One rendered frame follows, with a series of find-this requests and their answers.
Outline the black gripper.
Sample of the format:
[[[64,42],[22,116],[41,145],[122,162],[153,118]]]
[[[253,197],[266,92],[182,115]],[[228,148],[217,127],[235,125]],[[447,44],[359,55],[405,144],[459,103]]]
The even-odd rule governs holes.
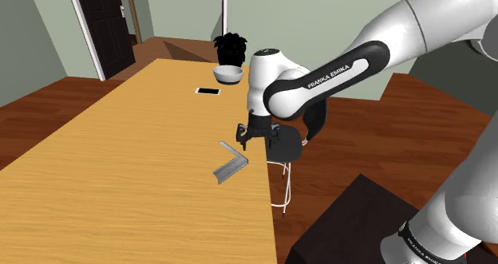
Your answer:
[[[235,140],[239,142],[243,150],[247,150],[247,141],[249,137],[267,136],[269,148],[279,140],[279,124],[271,124],[271,116],[257,116],[250,114],[248,117],[248,126],[238,124]]]

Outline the white bowl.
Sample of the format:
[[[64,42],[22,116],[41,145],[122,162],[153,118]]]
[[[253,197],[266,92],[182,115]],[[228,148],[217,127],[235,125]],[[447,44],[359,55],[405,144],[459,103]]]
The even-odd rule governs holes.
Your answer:
[[[216,80],[224,85],[236,85],[242,78],[244,70],[234,65],[219,65],[213,69]]]

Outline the black stool with white legs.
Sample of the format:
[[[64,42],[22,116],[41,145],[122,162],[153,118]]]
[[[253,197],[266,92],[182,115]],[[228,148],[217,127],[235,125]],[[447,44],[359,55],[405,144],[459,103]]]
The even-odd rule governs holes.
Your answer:
[[[302,139],[299,131],[289,125],[280,124],[279,140],[271,148],[266,143],[267,163],[283,167],[282,177],[287,178],[286,193],[282,204],[274,204],[273,207],[281,207],[283,216],[287,212],[287,205],[291,201],[291,163],[298,160],[302,154]]]

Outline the dark brown door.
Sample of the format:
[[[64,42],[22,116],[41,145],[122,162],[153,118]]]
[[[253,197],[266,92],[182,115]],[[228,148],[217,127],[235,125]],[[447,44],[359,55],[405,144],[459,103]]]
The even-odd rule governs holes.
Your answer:
[[[121,0],[79,0],[105,79],[135,63]]]

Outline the black potted plant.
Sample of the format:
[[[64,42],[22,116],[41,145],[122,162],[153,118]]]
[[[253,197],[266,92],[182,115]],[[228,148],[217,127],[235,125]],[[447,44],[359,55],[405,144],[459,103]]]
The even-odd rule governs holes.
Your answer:
[[[242,66],[246,58],[247,39],[237,33],[226,33],[213,41],[220,65]]]

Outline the light wooden table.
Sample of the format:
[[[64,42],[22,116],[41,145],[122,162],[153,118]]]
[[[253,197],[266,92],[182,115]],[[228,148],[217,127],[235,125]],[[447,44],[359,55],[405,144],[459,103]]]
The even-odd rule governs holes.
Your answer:
[[[155,60],[2,169],[0,264],[277,264],[264,141],[213,175],[248,90],[213,69]]]

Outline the grey metal angle ruler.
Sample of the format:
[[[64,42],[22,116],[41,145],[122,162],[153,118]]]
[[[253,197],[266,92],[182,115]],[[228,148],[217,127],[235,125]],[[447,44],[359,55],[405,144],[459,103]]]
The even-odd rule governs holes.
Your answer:
[[[213,175],[217,178],[217,183],[221,184],[232,177],[236,172],[246,167],[249,161],[248,158],[243,156],[224,141],[221,140],[219,144],[226,148],[234,156],[231,160],[213,171]]]

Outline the dark robot stand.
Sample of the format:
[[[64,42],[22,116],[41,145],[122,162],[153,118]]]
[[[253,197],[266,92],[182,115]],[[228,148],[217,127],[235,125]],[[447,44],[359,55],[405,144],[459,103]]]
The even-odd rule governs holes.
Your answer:
[[[477,247],[482,238],[463,232],[448,217],[445,193],[419,211],[374,181],[359,175],[292,246],[285,264],[385,264],[386,251],[409,251],[397,235],[407,221],[415,239],[442,258],[460,255],[464,264],[498,264],[498,257]]]

